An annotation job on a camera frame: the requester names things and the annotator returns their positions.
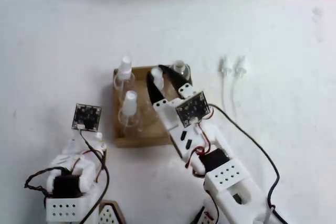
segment black cable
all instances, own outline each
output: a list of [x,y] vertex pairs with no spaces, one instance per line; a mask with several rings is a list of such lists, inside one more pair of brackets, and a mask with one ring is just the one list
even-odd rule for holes
[[95,156],[97,157],[97,159],[100,161],[101,163],[101,167],[105,170],[106,172],[106,185],[105,185],[105,189],[102,192],[102,194],[100,195],[100,197],[98,198],[98,200],[96,201],[96,203],[92,206],[92,208],[90,209],[90,211],[88,211],[88,213],[85,215],[85,217],[81,220],[81,222],[79,224],[84,224],[84,222],[90,217],[90,215],[93,213],[93,211],[95,210],[96,207],[98,207],[98,205],[100,204],[101,200],[103,199],[107,189],[109,188],[109,184],[110,184],[110,174],[109,171],[105,165],[105,162],[103,161],[103,159],[95,152],[95,149],[93,149],[93,147],[89,144],[89,142],[85,139],[85,137],[83,137],[82,135],[82,130],[79,130],[79,134],[80,136],[83,138],[84,142],[86,143],[86,145],[89,147],[90,150],[92,150],[92,152],[95,154]]
[[207,194],[209,194],[209,196],[211,197],[211,199],[212,199],[212,201],[214,202],[214,205],[215,205],[215,207],[216,207],[216,211],[217,211],[217,219],[216,219],[215,224],[217,224],[217,223],[218,223],[218,220],[219,220],[219,209],[218,209],[218,206],[217,206],[217,204],[216,204],[216,202],[215,202],[214,197],[212,197],[212,195],[210,194],[210,192],[209,192],[208,190],[205,190],[205,191],[206,191]]
[[252,140],[252,142],[262,151],[262,153],[267,157],[268,161],[271,163],[277,178],[274,181],[273,185],[271,186],[271,188],[269,189],[268,195],[267,195],[267,204],[269,209],[273,208],[272,213],[278,218],[278,220],[282,223],[282,224],[288,224],[283,217],[281,217],[280,214],[278,214],[275,211],[275,205],[272,205],[271,203],[271,197],[272,197],[272,193],[274,191],[274,188],[277,186],[279,180],[280,180],[280,174],[279,171],[277,169],[277,167],[275,166],[273,160],[270,158],[270,156],[267,154],[267,152],[254,140],[253,137],[251,137],[247,132],[245,132],[237,123],[235,123],[220,107],[218,107],[217,105],[211,104],[209,103],[209,106],[212,106],[214,108],[216,108],[220,113],[222,113],[229,121],[230,123],[232,123],[234,126],[236,126],[237,129],[239,129],[245,136],[247,136],[250,140]]
[[44,199],[43,199],[44,207],[46,207],[46,199],[47,199],[48,197],[50,197],[51,194],[50,194],[50,193],[47,191],[47,189],[45,189],[43,186],[37,186],[37,187],[36,187],[36,186],[31,186],[31,185],[29,185],[29,182],[30,182],[33,178],[37,177],[38,175],[41,175],[41,174],[46,173],[46,172],[49,172],[49,171],[51,171],[51,170],[61,170],[61,172],[62,172],[63,175],[71,174],[71,172],[70,172],[68,169],[66,169],[65,167],[61,167],[61,166],[56,166],[56,167],[46,168],[46,169],[44,169],[44,170],[40,170],[40,171],[38,171],[38,172],[35,173],[35,174],[30,175],[30,176],[27,178],[27,180],[26,180],[26,182],[25,182],[25,186],[24,186],[24,188],[28,188],[28,189],[30,189],[30,190],[35,190],[35,191],[41,191],[41,192],[43,193],[43,195],[44,195]]

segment red wire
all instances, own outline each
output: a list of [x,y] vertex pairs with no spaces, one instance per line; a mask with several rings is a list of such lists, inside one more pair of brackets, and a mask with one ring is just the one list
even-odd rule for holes
[[[205,142],[208,144],[208,149],[207,149],[207,151],[205,151],[205,148],[204,148],[203,146],[196,146],[196,147],[191,151],[190,156],[189,156],[189,159],[188,159],[187,163],[185,164],[185,168],[187,168],[187,169],[188,169],[188,167],[189,167],[189,165],[190,165],[191,157],[193,156],[193,154],[194,154],[195,152],[196,152],[196,154],[197,154],[198,156],[200,156],[200,155],[205,155],[205,154],[209,153],[210,150],[211,150],[211,143],[210,143],[210,140],[208,139],[208,137],[207,137],[207,135],[205,134],[205,132],[202,130],[200,123],[198,123],[197,125],[198,125],[198,127],[201,129],[201,131],[202,131],[202,137],[205,139]],[[193,175],[194,175],[195,177],[203,177],[203,178],[204,178],[204,175],[197,174],[194,170],[193,170]]]

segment white bottle cap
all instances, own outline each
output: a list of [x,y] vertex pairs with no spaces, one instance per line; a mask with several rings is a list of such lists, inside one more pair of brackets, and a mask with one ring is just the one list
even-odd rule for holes
[[132,73],[132,60],[128,56],[122,57],[119,69],[118,69],[118,78],[120,80],[128,80],[131,78]]
[[164,81],[162,76],[162,69],[158,67],[152,68],[151,74],[154,77],[154,84],[160,91],[163,90]]
[[122,105],[122,113],[126,116],[135,115],[137,109],[138,94],[133,91],[127,91],[124,103]]

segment wooden tray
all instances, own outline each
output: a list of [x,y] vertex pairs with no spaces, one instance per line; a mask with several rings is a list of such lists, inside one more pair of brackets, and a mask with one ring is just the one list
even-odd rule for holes
[[[142,132],[139,136],[127,138],[123,134],[122,126],[118,121],[118,112],[121,104],[118,99],[118,93],[113,87],[113,133],[114,144],[117,147],[148,147],[156,145],[171,144],[169,134],[162,125],[160,119],[157,117],[156,112],[152,108],[149,100],[146,75],[153,67],[138,67],[133,68],[132,72],[135,75],[135,91],[138,93],[138,108],[141,113]],[[113,78],[117,74],[117,69],[114,70]],[[177,97],[177,94],[164,76],[165,90],[168,90],[166,98],[172,100]]]

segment wire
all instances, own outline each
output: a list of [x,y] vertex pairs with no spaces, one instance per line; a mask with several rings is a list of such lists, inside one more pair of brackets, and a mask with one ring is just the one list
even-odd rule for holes
[[271,163],[271,165],[272,165],[272,167],[273,167],[273,169],[274,169],[274,171],[277,175],[276,180],[274,181],[273,185],[269,189],[269,192],[268,192],[268,195],[267,195],[267,204],[268,204],[269,209],[273,208],[273,214],[278,218],[278,220],[282,224],[288,224],[288,222],[286,222],[283,219],[283,217],[275,211],[275,205],[273,205],[271,203],[272,193],[274,191],[274,188],[277,186],[277,184],[280,180],[280,174],[279,174],[278,168],[275,166],[273,160],[270,158],[270,156],[267,154],[267,152],[257,143],[257,141],[255,141],[255,139],[253,137],[251,137],[236,122],[234,122],[220,107],[218,107],[217,105],[214,105],[214,104],[209,104],[209,106],[212,106],[212,107],[216,108],[220,113],[222,113],[230,121],[230,123],[232,123],[234,126],[236,126],[237,129],[239,129],[245,136],[247,136],[262,151],[262,153],[267,157],[268,161]]
[[90,211],[88,211],[88,213],[85,215],[85,217],[79,223],[79,224],[84,224],[85,221],[93,213],[93,211],[95,210],[95,208],[100,204],[101,200],[103,199],[104,195],[106,194],[106,191],[109,188],[109,184],[110,184],[110,174],[109,174],[109,171],[108,171],[108,169],[107,169],[107,167],[106,167],[103,159],[97,154],[97,152],[95,152],[95,149],[93,149],[93,147],[89,144],[89,142],[83,136],[82,130],[79,130],[79,134],[83,138],[84,142],[89,147],[89,149],[92,150],[92,152],[95,154],[95,156],[97,157],[97,159],[100,161],[102,169],[104,169],[105,172],[106,172],[106,185],[105,185],[104,191],[102,192],[102,194],[100,195],[100,197],[98,198],[98,200],[96,201],[96,203],[92,206],[92,208],[90,209]]
[[40,171],[38,171],[38,172],[35,173],[35,174],[30,175],[30,176],[27,178],[27,180],[26,180],[26,182],[25,182],[25,186],[24,186],[24,188],[28,188],[28,189],[30,189],[30,190],[35,190],[35,191],[41,191],[41,192],[43,193],[43,195],[44,195],[43,204],[44,204],[44,207],[45,207],[45,208],[46,208],[46,199],[47,199],[48,197],[50,197],[51,194],[50,194],[50,193],[47,191],[47,189],[45,189],[43,186],[31,186],[31,185],[29,185],[29,182],[30,182],[33,178],[37,177],[38,175],[41,175],[41,174],[46,173],[46,172],[49,172],[49,171],[51,171],[51,170],[61,170],[62,174],[71,174],[71,172],[70,172],[68,169],[66,169],[65,167],[62,167],[62,166],[55,166],[55,167],[46,168],[46,169],[44,169],[44,170],[40,170]]
[[[186,164],[185,164],[185,168],[187,168],[187,169],[188,169],[188,167],[189,167],[189,165],[190,165],[191,157],[192,157],[192,155],[193,155],[195,152],[196,152],[196,154],[197,154],[198,156],[202,156],[202,155],[205,155],[205,154],[209,153],[210,150],[211,150],[211,143],[210,143],[210,140],[208,139],[208,137],[207,137],[207,135],[205,134],[205,132],[202,130],[200,123],[198,123],[197,125],[198,125],[199,129],[202,131],[202,137],[204,138],[205,142],[208,144],[208,149],[207,149],[207,151],[205,151],[205,148],[204,148],[203,146],[196,146],[196,147],[191,151],[190,156],[189,156],[189,159],[188,159],[188,161],[187,161]],[[194,175],[196,178],[204,178],[204,177],[205,177],[204,174],[198,174],[198,173],[196,173],[196,171],[195,171],[194,169],[193,169],[193,175]]]
[[217,224],[217,223],[218,223],[218,220],[219,220],[219,209],[218,209],[218,206],[217,206],[217,204],[216,204],[216,202],[215,202],[214,197],[212,197],[212,195],[210,194],[210,192],[209,192],[208,190],[205,190],[205,191],[206,191],[207,194],[209,194],[209,196],[211,197],[211,199],[212,199],[212,201],[213,201],[213,203],[214,203],[214,205],[215,205],[215,207],[216,207],[217,218],[216,218],[216,222],[215,222],[215,224]]
[[204,153],[204,154],[207,154],[211,150],[211,143],[210,143],[210,140],[208,139],[207,135],[205,134],[205,132],[202,130],[200,123],[198,123],[198,127],[202,131],[202,137],[204,138],[205,142],[208,144],[208,150]]
[[196,152],[197,155],[204,155],[204,147],[203,146],[196,146],[190,153],[189,159],[187,161],[187,163],[185,163],[185,168],[188,169],[190,161],[191,161],[191,157],[192,155]]
[[87,151],[83,152],[82,155],[90,153],[90,152],[98,152],[101,155],[101,158],[103,158],[103,154],[99,150],[87,150]]

